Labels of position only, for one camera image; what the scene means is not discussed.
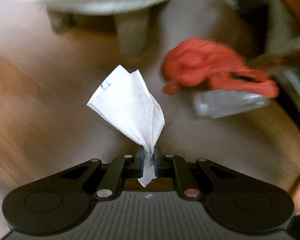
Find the person's right hand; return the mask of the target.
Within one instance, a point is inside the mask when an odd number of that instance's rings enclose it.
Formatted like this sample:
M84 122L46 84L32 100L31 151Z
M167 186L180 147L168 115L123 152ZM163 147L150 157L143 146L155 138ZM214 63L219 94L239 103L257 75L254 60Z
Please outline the person's right hand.
M298 175L290 187L288 194L294 203L294 215L300 215L300 175Z

